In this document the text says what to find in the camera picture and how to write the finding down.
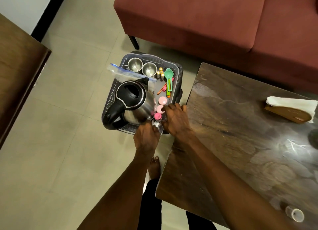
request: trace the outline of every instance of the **bare foot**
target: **bare foot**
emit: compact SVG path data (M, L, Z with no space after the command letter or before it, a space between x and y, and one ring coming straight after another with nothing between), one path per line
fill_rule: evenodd
M157 179L160 177L161 172L160 172L160 162L159 162L159 157L153 157L150 161L150 165L148 167L148 172L150 179Z

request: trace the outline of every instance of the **metal cup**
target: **metal cup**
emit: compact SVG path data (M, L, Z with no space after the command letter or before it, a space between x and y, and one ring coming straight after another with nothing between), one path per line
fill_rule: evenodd
M133 72L139 72L142 69L142 60L139 58L132 58L128 61L128 69Z
M153 77L154 75L156 75L157 73L157 66L154 63L145 63L142 66L142 74L149 76L149 77Z

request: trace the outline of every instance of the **forearm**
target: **forearm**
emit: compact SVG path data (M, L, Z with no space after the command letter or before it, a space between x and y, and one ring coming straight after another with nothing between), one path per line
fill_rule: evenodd
M182 136L180 141L231 229L292 229L281 213L227 168L194 134Z
M78 230L137 229L148 157L135 157Z

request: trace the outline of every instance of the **clear plastic bag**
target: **clear plastic bag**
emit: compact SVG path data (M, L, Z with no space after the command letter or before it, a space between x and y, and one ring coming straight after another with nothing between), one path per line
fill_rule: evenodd
M115 79L117 79L119 82L123 83L125 81L129 80L137 80L137 79L143 79L143 78L149 78L148 83L148 91L154 92L155 91L155 85L157 83L157 80L153 77L148 77L143 74L139 74L130 70L123 69L121 67L118 67L117 65L111 63L107 66L107 69L113 73L115 76Z

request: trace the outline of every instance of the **person's left hand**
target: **person's left hand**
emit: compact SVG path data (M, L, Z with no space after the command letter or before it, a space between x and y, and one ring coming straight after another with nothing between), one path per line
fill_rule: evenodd
M138 127L133 136L136 146L136 156L151 157L157 148L160 133L156 126L152 126L151 121L147 120L145 124Z

